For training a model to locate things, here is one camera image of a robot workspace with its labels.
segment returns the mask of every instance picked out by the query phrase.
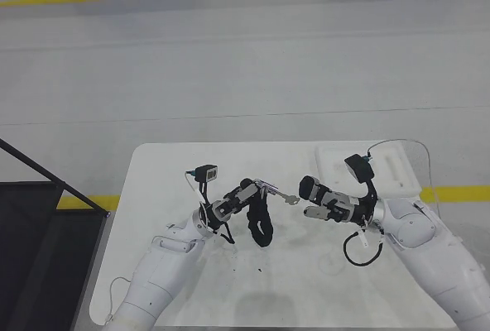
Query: robot forearm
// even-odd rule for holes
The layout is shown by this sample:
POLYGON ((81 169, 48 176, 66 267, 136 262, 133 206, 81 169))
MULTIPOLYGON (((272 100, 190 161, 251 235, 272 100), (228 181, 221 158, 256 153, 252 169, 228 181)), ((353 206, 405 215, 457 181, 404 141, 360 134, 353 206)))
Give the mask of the robot forearm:
POLYGON ((199 212, 182 226, 173 225, 165 235, 155 237, 138 262, 131 285, 107 331, 151 330, 156 319, 179 294, 211 236, 200 225, 199 212))
POLYGON ((419 201, 389 199, 383 206, 387 241, 418 285, 460 330, 490 331, 490 285, 460 238, 419 201))

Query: small metal part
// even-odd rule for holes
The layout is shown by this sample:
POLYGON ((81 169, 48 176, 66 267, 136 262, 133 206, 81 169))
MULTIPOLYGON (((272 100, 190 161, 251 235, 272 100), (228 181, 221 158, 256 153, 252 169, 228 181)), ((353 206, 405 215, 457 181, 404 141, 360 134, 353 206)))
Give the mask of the small metal part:
POLYGON ((272 195, 280 195, 282 198, 284 198, 286 204, 289 204, 291 206, 298 204, 298 202, 300 201, 300 198, 296 195, 287 195, 281 192, 275 185, 269 184, 263 180, 256 179, 254 180, 254 184, 256 184, 260 189, 266 190, 272 195))

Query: wire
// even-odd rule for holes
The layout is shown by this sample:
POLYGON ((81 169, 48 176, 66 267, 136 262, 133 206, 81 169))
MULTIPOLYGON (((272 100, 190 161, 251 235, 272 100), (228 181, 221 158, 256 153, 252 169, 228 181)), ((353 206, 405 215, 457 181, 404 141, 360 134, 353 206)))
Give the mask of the wire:
MULTIPOLYGON (((188 180, 188 172, 187 171, 185 172, 185 179, 186 179, 186 183, 188 183, 188 186, 194 191, 195 195, 198 195, 198 193, 199 193, 200 196, 203 197, 201 192, 194 189, 194 186, 188 180)), ((199 204, 203 208, 203 212, 204 212, 204 227, 206 228, 207 231, 212 232, 212 231, 210 231, 210 228, 209 228, 209 215, 206 213, 206 208, 204 207, 204 202, 202 199, 199 199, 199 204)))
POLYGON ((367 149, 367 155, 370 156, 370 150, 373 149, 375 146, 384 144, 385 142, 415 142, 417 144, 422 145, 425 148, 425 152, 427 153, 427 163, 429 165, 429 184, 430 184, 430 189, 435 197, 435 203, 436 203, 436 212, 438 214, 438 217, 440 216, 440 199, 438 198, 438 194, 436 193, 435 186, 433 185, 433 177, 431 175, 431 168, 430 168, 430 153, 429 153, 429 148, 420 141, 417 141, 416 139, 407 139, 407 138, 397 138, 397 139, 386 139, 381 142, 376 142, 375 144, 371 145, 367 149))
POLYGON ((116 277, 111 281, 111 285, 109 285, 109 314, 107 315, 107 318, 105 319, 105 324, 109 323, 109 321, 113 318, 113 284, 116 280, 125 280, 127 283, 131 283, 129 279, 126 277, 116 277))
POLYGON ((381 255, 381 251, 383 250, 383 238, 385 237, 385 232, 382 228, 379 229, 379 233, 381 234, 381 237, 379 238, 379 246, 378 246, 378 249, 377 249, 377 252, 376 252, 376 255, 374 255, 373 258, 371 258, 370 260, 364 262, 364 263, 357 263, 355 261, 353 261, 349 256, 348 256, 348 251, 347 251, 347 245, 348 245, 348 242, 352 239, 354 239, 356 236, 359 235, 359 231, 356 231, 355 233, 352 233, 351 236, 347 237, 346 240, 344 240, 344 244, 343 244, 343 253, 344 253, 344 257, 346 257, 346 259, 348 260, 348 262, 352 263, 354 266, 369 266, 371 265, 374 261, 377 260, 377 258, 381 255))

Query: black strap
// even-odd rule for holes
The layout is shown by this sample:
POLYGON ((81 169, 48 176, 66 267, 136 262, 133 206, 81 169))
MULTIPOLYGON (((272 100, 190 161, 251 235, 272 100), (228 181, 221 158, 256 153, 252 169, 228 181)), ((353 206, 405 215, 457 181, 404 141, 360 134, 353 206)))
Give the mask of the black strap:
POLYGON ((247 218, 248 228, 251 230, 252 239, 254 239, 260 247, 269 246, 272 241, 273 228, 271 217, 267 210, 267 193, 263 198, 259 192, 250 198, 247 218))

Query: white cable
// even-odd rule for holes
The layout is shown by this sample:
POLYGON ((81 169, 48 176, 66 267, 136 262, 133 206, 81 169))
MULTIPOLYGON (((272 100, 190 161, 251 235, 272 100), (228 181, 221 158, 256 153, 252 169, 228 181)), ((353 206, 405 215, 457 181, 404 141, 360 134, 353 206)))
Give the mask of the white cable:
POLYGON ((107 318, 105 319, 105 324, 109 323, 109 321, 111 320, 111 318, 113 317, 113 284, 116 280, 125 280, 127 283, 131 283, 131 281, 129 279, 127 279, 126 277, 116 277, 115 279, 113 279, 113 281, 111 281, 111 285, 109 285, 109 314, 107 315, 107 318))
POLYGON ((203 195, 201 194, 201 192, 199 192, 198 189, 195 189, 194 186, 192 186, 192 184, 188 180, 188 172, 185 172, 185 179, 186 179, 186 182, 188 183, 188 186, 194 191, 195 195, 197 195, 197 198, 198 198, 199 202, 201 203, 201 207, 203 208, 203 211, 204 211, 204 227, 208 231, 210 231, 210 229, 209 229, 209 215, 206 213, 206 209, 204 208, 204 198, 203 198, 203 195))
POLYGON ((386 139, 386 140, 383 140, 381 142, 376 142, 375 144, 371 145, 367 149, 367 153, 369 153, 370 150, 373 149, 375 146, 381 145, 381 144, 383 144, 385 142, 415 142, 417 144, 422 145, 425 148, 425 152, 427 153, 427 163, 429 165, 429 184, 430 184, 430 189, 432 190, 433 195, 435 197, 436 213, 438 214, 438 217, 441 218, 441 216, 440 216, 440 199, 438 198, 438 194, 436 193, 436 189, 433 186, 433 177, 431 175, 429 148, 427 148, 427 146, 423 142, 417 141, 416 139, 397 138, 397 139, 386 139))

